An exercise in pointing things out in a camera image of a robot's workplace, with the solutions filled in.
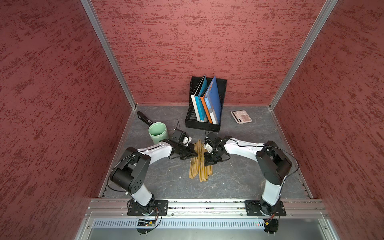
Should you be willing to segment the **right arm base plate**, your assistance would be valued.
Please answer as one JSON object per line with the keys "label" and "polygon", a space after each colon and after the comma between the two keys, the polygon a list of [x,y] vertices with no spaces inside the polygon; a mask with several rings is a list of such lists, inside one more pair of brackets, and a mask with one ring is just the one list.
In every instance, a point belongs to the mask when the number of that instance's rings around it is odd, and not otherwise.
{"label": "right arm base plate", "polygon": [[287,213],[283,202],[278,200],[275,205],[269,205],[264,200],[244,201],[248,217],[286,217]]}

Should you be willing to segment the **paper straw eleventh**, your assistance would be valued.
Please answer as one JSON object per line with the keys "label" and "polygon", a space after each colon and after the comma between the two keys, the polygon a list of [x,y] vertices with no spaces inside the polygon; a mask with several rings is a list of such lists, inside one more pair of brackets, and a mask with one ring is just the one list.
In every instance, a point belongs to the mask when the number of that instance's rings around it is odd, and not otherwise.
{"label": "paper straw eleventh", "polygon": [[208,176],[209,176],[209,167],[204,166],[202,168],[202,181],[206,182],[208,180]]}

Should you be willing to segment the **paper straw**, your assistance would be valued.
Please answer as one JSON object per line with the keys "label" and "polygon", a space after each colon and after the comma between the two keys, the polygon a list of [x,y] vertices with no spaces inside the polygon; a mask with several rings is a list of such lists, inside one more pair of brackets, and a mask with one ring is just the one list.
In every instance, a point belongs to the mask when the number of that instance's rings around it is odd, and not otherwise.
{"label": "paper straw", "polygon": [[209,173],[208,166],[205,166],[205,180],[206,180],[206,181],[207,181],[208,178],[209,178],[208,173]]}
{"label": "paper straw", "polygon": [[197,158],[191,159],[190,171],[189,171],[189,178],[190,179],[194,179],[198,174],[196,162],[197,162]]}
{"label": "paper straw", "polygon": [[197,162],[196,162],[196,164],[197,164],[197,172],[198,172],[197,176],[199,175],[199,170],[200,170],[200,147],[201,147],[201,145],[202,145],[201,140],[198,140],[197,143],[196,143],[196,147],[197,147],[196,148],[196,152],[198,153]]}
{"label": "paper straw", "polygon": [[197,141],[194,147],[197,156],[191,160],[190,179],[194,179],[198,175],[199,171],[199,142],[200,141]]}
{"label": "paper straw", "polygon": [[198,140],[198,146],[199,146],[199,180],[200,182],[204,181],[205,177],[205,170],[204,170],[204,147],[201,140]]}
{"label": "paper straw", "polygon": [[208,166],[208,170],[209,170],[208,175],[212,176],[213,175],[213,166]]}
{"label": "paper straw", "polygon": [[201,145],[201,147],[200,147],[200,170],[199,170],[200,182],[206,181],[204,152],[205,152],[205,149],[204,149],[203,145]]}

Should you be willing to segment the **green metal cup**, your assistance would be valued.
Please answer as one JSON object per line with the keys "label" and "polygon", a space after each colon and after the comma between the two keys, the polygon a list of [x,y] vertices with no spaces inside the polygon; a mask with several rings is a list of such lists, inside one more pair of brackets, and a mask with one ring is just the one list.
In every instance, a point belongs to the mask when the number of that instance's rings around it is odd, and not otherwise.
{"label": "green metal cup", "polygon": [[148,132],[154,145],[169,138],[167,126],[161,122],[151,124],[149,126]]}

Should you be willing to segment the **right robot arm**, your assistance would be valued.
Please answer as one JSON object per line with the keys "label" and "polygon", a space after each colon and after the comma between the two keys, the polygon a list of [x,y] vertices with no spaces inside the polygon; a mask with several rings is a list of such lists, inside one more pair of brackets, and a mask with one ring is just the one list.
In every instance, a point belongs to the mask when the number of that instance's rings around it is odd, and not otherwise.
{"label": "right robot arm", "polygon": [[281,201],[281,191],[291,171],[292,162],[273,141],[265,144],[250,143],[226,136],[223,139],[215,133],[205,137],[205,165],[211,166],[224,162],[223,156],[231,158],[238,155],[258,163],[266,183],[259,201],[261,213],[271,216]]}

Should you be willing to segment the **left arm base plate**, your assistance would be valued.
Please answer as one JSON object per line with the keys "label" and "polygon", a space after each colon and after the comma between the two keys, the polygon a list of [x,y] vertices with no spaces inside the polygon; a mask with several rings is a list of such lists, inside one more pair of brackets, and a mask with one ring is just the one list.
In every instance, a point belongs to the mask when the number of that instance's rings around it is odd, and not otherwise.
{"label": "left arm base plate", "polygon": [[151,200],[147,206],[142,206],[135,200],[127,203],[128,216],[166,216],[168,213],[168,200]]}

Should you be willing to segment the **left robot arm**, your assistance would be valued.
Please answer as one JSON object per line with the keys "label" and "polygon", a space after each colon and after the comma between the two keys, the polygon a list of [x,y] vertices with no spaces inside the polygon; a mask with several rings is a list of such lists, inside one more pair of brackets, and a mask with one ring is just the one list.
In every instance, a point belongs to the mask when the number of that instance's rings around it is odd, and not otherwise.
{"label": "left robot arm", "polygon": [[169,139],[143,148],[129,147],[110,173],[109,179],[122,188],[138,204],[139,211],[150,215],[155,210],[155,197],[144,185],[150,164],[176,155],[180,160],[198,156],[192,138],[184,131],[175,129]]}

